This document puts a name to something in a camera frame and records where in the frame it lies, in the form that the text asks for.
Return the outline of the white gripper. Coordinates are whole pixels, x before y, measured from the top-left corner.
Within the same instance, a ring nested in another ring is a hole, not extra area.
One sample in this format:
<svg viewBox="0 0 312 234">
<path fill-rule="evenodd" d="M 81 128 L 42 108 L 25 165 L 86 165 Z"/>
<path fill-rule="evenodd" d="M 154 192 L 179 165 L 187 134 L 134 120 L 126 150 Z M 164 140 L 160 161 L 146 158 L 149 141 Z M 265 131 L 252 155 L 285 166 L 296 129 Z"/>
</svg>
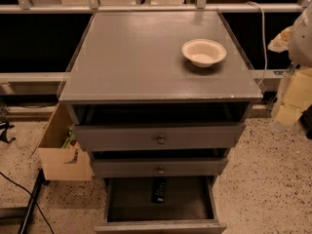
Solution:
<svg viewBox="0 0 312 234">
<path fill-rule="evenodd" d="M 282 30 L 270 41 L 268 49 L 275 53 L 282 53 L 289 49 L 292 27 Z M 312 68 L 299 69 L 292 77 L 282 96 L 274 119 L 282 126 L 294 125 L 304 111 L 312 105 Z"/>
</svg>

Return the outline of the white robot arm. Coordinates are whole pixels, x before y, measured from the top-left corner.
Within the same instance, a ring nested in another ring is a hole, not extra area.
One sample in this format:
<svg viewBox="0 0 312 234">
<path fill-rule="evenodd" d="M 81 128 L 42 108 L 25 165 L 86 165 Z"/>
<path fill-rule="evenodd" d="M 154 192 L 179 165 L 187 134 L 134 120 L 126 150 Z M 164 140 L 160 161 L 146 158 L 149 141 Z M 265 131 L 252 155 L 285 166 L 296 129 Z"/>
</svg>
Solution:
<svg viewBox="0 0 312 234">
<path fill-rule="evenodd" d="M 274 122 L 283 127 L 294 125 L 312 105 L 312 5 L 270 41 L 272 52 L 289 52 L 289 58 L 300 68 L 280 82 L 278 101 L 273 107 Z"/>
</svg>

